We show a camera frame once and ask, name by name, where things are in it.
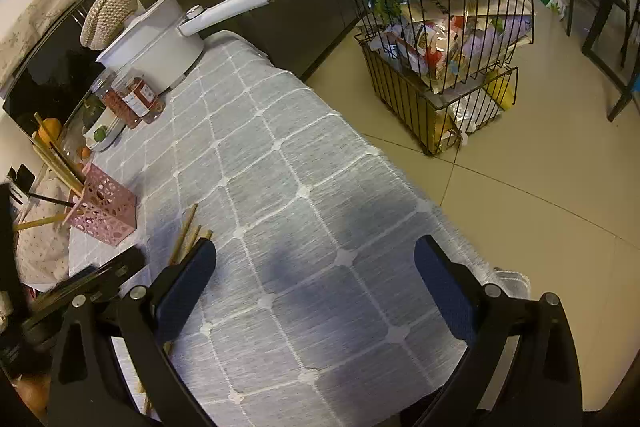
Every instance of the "chopsticks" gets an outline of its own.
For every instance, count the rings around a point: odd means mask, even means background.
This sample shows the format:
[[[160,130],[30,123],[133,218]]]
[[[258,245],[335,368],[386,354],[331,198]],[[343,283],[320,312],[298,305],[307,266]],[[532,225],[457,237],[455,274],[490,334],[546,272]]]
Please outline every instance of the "chopsticks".
[[[38,139],[30,138],[33,143],[33,150],[40,157],[40,159],[53,171],[56,176],[62,181],[67,187],[69,187],[76,195],[82,196],[82,184],[76,179],[71,172],[65,170],[63,165],[60,165],[59,160],[53,156],[50,150],[44,147],[44,143],[42,143]]]
[[[184,243],[184,239],[187,236],[187,232],[189,231],[191,222],[193,221],[193,216],[195,215],[197,209],[198,209],[198,204],[194,203],[194,205],[191,207],[189,211],[189,214],[187,215],[187,220],[184,222],[184,224],[182,225],[182,228],[180,229],[180,234],[178,235],[178,239],[175,242],[174,249],[171,253],[171,256],[169,257],[167,266],[180,263],[181,261],[180,254],[182,253],[182,244]],[[198,240],[198,236],[200,235],[201,229],[202,229],[202,226],[198,225],[196,229],[193,231],[193,233],[191,234],[191,237],[187,242],[187,248],[186,248],[187,253],[191,251],[191,249],[193,248],[193,245],[195,245],[196,241]],[[212,235],[213,235],[213,232],[211,230],[206,230],[204,237],[205,239],[211,239]],[[165,355],[169,357],[171,355],[172,349],[174,349],[173,341],[164,343],[164,345],[162,346],[162,349],[164,350]],[[138,381],[138,392],[139,393],[145,392],[142,386],[142,381]],[[151,404],[149,397],[145,395],[144,414],[146,416],[149,416],[152,409],[153,409],[153,405]]]
[[[66,214],[54,214],[50,217],[43,217],[42,219],[35,219],[34,221],[27,221],[25,223],[20,223],[20,225],[14,225],[14,232],[19,232],[20,230],[32,229],[33,227],[39,227],[40,225],[48,225],[49,223],[55,223],[56,221],[62,221],[65,219]]]
[[[53,171],[56,176],[62,181],[67,187],[69,187],[76,195],[82,196],[82,189],[84,188],[85,177],[82,172],[79,171],[78,167],[73,165],[68,158],[66,158],[65,154],[60,150],[55,140],[53,140],[52,136],[49,134],[42,118],[38,113],[35,113],[34,118],[38,122],[40,128],[46,134],[47,139],[49,141],[49,146],[47,147],[44,142],[42,142],[37,134],[35,137],[30,137],[31,143],[33,144],[33,150],[40,157],[40,159]]]
[[[41,129],[47,135],[47,138],[49,138],[49,148],[53,149],[53,152],[58,156],[58,158],[60,158],[60,161],[62,161],[65,167],[71,171],[71,174],[73,174],[73,176],[81,184],[84,184],[84,181],[85,181],[84,174],[82,174],[82,172],[79,171],[78,167],[73,165],[73,163],[71,163],[69,159],[65,156],[65,153],[62,150],[60,150],[60,147],[58,147],[58,144],[56,143],[56,141],[53,140],[53,137],[49,134],[49,130],[44,125],[44,122],[42,121],[42,118],[40,117],[40,115],[38,113],[35,113],[33,115],[33,118],[36,119],[36,122],[38,122]]]

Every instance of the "white pot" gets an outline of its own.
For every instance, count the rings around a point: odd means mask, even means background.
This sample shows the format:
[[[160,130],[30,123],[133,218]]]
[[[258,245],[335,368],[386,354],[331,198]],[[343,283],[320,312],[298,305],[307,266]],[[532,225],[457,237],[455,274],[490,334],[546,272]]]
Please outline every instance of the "white pot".
[[[159,0],[135,17],[97,61],[116,72],[136,68],[161,93],[175,87],[202,53],[198,31],[272,1],[225,0],[207,10],[194,7],[188,19],[177,0]]]

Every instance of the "jar label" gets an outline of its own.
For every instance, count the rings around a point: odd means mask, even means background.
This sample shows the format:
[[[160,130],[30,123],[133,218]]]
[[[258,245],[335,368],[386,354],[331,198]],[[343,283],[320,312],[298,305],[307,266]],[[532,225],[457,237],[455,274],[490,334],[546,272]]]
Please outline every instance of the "jar label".
[[[149,108],[146,107],[142,100],[138,98],[134,91],[131,91],[127,96],[123,98],[131,110],[138,116],[145,116],[149,112]]]
[[[142,103],[146,105],[146,107],[151,107],[154,105],[156,101],[156,94],[153,89],[146,85],[146,82],[141,81],[137,86],[135,91],[142,98]]]

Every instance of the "green fruit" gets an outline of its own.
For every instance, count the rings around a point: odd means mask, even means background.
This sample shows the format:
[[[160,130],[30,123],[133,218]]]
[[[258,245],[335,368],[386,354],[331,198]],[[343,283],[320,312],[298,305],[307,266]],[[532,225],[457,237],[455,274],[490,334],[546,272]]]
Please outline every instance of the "green fruit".
[[[101,125],[94,131],[94,140],[96,140],[97,142],[101,142],[105,138],[107,138],[107,126]]]

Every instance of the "glass jar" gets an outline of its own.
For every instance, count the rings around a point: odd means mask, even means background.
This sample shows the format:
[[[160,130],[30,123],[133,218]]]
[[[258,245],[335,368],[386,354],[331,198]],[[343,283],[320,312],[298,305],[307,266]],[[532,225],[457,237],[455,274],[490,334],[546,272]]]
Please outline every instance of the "glass jar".
[[[115,116],[124,121],[130,129],[135,129],[141,118],[136,115],[121,97],[111,88],[115,73],[110,69],[104,70],[91,85],[91,91]]]
[[[152,123],[164,111],[164,102],[145,82],[144,75],[138,70],[132,68],[119,73],[111,87],[145,123]]]

